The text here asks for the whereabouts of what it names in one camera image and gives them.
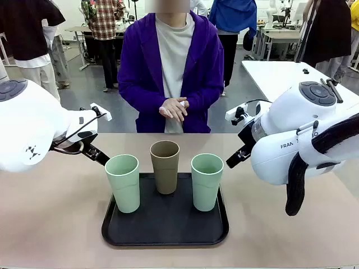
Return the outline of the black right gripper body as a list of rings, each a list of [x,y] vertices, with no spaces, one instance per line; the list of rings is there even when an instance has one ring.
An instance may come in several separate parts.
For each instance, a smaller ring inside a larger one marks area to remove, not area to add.
[[[254,124],[254,120],[252,119],[250,122],[246,123],[238,133],[238,137],[241,139],[244,145],[249,149],[252,149],[256,143],[252,135],[253,124]]]

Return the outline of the person's left hand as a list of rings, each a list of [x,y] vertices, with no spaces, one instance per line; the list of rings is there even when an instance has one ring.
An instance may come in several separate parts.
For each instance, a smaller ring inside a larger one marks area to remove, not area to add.
[[[175,118],[178,122],[183,122],[185,116],[187,116],[186,109],[189,107],[187,98],[170,98],[166,100],[165,107],[169,110],[172,118]]]

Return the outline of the person's right hand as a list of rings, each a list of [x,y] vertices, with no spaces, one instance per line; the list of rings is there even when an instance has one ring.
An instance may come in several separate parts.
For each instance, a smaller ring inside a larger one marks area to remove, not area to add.
[[[180,101],[175,98],[169,98],[159,108],[159,113],[166,118],[178,118],[182,115],[181,106]]]

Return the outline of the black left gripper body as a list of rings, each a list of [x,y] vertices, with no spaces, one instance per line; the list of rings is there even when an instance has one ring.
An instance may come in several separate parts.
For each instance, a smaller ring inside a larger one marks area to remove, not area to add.
[[[96,152],[91,143],[97,135],[92,131],[77,132],[69,137],[52,142],[51,151],[66,155],[84,154],[91,156],[93,151]]]

